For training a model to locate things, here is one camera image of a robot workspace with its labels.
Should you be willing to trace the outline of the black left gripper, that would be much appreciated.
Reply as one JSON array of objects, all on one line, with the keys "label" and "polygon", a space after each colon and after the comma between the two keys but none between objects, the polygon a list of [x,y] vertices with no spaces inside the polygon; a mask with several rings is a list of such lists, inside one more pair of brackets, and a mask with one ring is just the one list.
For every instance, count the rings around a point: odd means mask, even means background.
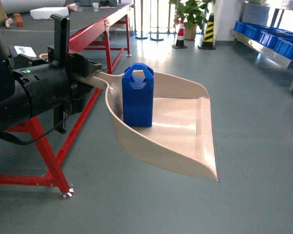
[{"label": "black left gripper", "polygon": [[82,84],[78,78],[86,78],[93,73],[100,72],[103,65],[98,62],[93,62],[87,59],[82,54],[69,50],[66,52],[66,62],[63,67],[60,67],[68,79],[70,97],[68,100],[72,105],[72,114],[80,113],[85,107],[86,97],[91,90],[91,87]]}]

